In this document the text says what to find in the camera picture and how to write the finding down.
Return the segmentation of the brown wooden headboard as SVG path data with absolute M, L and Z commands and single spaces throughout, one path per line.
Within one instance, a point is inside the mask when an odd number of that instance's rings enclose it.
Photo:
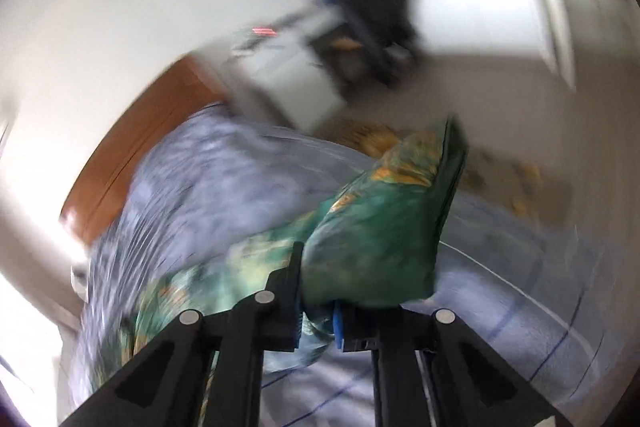
M 90 245 L 124 208 L 131 179 L 146 153 L 198 110 L 228 100 L 213 69 L 193 55 L 181 57 L 108 130 L 70 189 L 60 221 Z

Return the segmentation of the black jacket on chair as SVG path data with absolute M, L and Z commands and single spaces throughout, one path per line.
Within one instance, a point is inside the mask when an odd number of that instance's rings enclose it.
M 370 77 L 386 87 L 393 86 L 396 75 L 390 48 L 398 46 L 412 58 L 418 57 L 409 1 L 334 0 L 343 23 L 326 35 L 322 55 L 338 77 L 348 79 L 344 61 L 355 54 L 367 66 Z

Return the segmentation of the patterned floor rug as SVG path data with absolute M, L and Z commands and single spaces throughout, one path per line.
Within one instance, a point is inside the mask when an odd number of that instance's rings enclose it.
M 375 160 L 369 178 L 434 188 L 448 176 L 457 187 L 537 225 L 564 225 L 573 190 L 555 173 L 531 162 L 469 146 L 451 120 L 423 131 L 395 130 L 352 118 L 338 118 L 322 138 Z

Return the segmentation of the green patterned silk garment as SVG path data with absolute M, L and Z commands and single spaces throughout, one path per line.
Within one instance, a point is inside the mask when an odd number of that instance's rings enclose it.
M 155 145 L 124 208 L 93 243 L 75 362 L 76 401 L 97 391 L 180 311 L 231 309 L 304 246 L 302 339 L 280 373 L 329 346 L 337 300 L 392 307 L 430 297 L 456 193 L 374 181 L 356 150 L 210 106 Z

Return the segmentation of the white desk with drawers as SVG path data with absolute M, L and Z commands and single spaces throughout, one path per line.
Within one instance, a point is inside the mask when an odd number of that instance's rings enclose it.
M 337 9 L 309 5 L 248 24 L 232 34 L 227 64 L 289 126 L 315 132 L 346 105 L 314 49 L 341 22 Z

